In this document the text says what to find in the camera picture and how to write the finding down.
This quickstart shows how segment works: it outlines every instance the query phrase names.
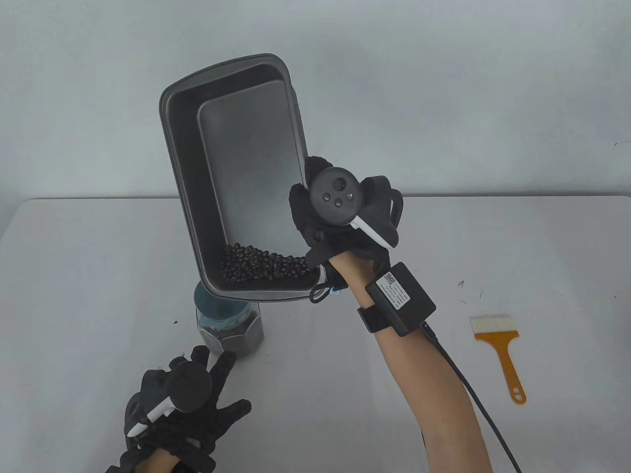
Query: black tracker puck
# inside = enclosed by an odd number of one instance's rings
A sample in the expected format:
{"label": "black tracker puck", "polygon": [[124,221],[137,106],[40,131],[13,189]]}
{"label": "black tracker puck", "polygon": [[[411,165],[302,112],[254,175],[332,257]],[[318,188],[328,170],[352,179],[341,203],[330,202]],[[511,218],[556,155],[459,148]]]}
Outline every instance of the black tracker puck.
{"label": "black tracker puck", "polygon": [[167,393],[178,411],[198,410],[210,399],[212,390],[208,371],[193,361],[180,363],[167,378]]}
{"label": "black tracker puck", "polygon": [[436,310],[436,304],[402,262],[366,286],[366,292],[399,337],[416,330]]}
{"label": "black tracker puck", "polygon": [[362,188],[344,168],[320,171],[309,185],[309,194],[316,213],[330,225],[348,225],[362,208]]}

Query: black wristband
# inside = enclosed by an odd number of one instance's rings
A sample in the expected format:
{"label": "black wristband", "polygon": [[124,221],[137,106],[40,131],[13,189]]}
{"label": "black wristband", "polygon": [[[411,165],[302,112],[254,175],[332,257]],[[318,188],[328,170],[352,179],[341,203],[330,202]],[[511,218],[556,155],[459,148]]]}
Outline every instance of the black wristband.
{"label": "black wristband", "polygon": [[359,308],[357,312],[359,312],[366,328],[371,334],[392,326],[376,305],[368,307],[367,309]]}

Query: sticker label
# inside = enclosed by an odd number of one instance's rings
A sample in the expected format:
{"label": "sticker label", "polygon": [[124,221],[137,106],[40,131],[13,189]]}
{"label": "sticker label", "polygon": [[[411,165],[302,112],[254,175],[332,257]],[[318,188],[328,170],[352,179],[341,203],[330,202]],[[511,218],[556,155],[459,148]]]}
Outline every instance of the sticker label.
{"label": "sticker label", "polygon": [[401,287],[399,281],[396,280],[391,272],[387,272],[380,277],[377,280],[377,286],[396,310],[399,310],[410,300],[408,293]]}

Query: orange brush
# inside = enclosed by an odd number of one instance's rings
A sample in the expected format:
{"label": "orange brush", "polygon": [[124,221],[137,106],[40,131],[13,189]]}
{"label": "orange brush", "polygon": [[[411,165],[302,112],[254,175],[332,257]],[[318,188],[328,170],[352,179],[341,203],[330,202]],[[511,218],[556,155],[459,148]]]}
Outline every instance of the orange brush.
{"label": "orange brush", "polygon": [[490,344],[497,356],[500,357],[504,378],[509,387],[510,397],[517,404],[526,403],[526,393],[515,371],[515,366],[509,355],[509,343],[519,337],[515,321],[510,315],[491,315],[486,317],[471,317],[471,326],[476,340]]}

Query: wrist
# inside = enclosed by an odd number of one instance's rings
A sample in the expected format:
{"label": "wrist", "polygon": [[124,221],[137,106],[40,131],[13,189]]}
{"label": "wrist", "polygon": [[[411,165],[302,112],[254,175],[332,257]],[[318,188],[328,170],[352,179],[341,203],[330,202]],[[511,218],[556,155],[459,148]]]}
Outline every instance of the wrist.
{"label": "wrist", "polygon": [[342,275],[362,309],[375,305],[366,292],[366,285],[375,279],[372,261],[361,259],[351,252],[345,252],[334,256],[329,262]]}
{"label": "wrist", "polygon": [[372,261],[359,258],[350,251],[334,256],[329,262],[349,285],[352,281],[366,281],[366,285],[375,277]]}
{"label": "wrist", "polygon": [[158,448],[145,461],[138,464],[136,473],[171,473],[180,459]]}

